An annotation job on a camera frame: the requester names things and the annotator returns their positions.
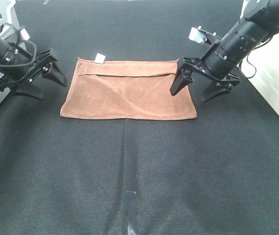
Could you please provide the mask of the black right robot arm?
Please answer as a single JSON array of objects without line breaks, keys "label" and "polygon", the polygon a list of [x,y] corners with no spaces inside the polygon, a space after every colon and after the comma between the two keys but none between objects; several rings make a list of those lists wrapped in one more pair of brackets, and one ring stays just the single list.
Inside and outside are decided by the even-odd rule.
[{"label": "black right robot arm", "polygon": [[278,33],[279,0],[249,1],[242,17],[222,38],[201,27],[191,28],[189,39],[210,47],[201,58],[179,59],[171,95],[192,83],[194,72],[211,80],[203,92],[203,102],[229,94],[244,76],[240,70],[243,59]]}]

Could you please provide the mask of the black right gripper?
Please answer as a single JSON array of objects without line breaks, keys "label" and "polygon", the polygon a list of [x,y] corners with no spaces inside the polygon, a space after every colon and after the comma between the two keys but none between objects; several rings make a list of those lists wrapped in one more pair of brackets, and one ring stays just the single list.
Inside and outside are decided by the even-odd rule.
[{"label": "black right gripper", "polygon": [[229,94],[232,91],[232,86],[237,86],[241,81],[239,69],[237,68],[218,74],[213,72],[203,59],[182,57],[178,60],[177,73],[170,87],[172,96],[175,96],[185,86],[194,82],[193,73],[199,73],[213,81],[203,91],[202,103],[206,103],[223,94]]}]

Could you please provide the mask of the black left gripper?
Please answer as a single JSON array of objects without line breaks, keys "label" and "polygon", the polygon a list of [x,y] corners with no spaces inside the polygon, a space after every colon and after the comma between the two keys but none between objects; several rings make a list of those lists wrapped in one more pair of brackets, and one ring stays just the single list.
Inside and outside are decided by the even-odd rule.
[{"label": "black left gripper", "polygon": [[36,99],[43,98],[43,92],[31,82],[41,75],[63,87],[67,87],[67,78],[60,71],[52,56],[51,50],[37,54],[33,64],[14,68],[0,68],[3,77],[0,78],[0,91],[9,88],[13,95],[27,96]]}]

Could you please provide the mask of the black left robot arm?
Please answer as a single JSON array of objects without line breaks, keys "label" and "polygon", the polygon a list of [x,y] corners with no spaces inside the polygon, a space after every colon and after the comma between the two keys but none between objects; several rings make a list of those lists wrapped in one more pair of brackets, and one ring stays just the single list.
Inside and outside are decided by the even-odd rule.
[{"label": "black left robot arm", "polygon": [[27,43],[33,46],[32,53],[20,47],[18,42],[0,38],[0,73],[3,74],[0,91],[8,88],[13,95],[42,99],[43,92],[32,84],[38,76],[66,87],[67,78],[58,68],[51,51],[38,52],[36,44]]}]

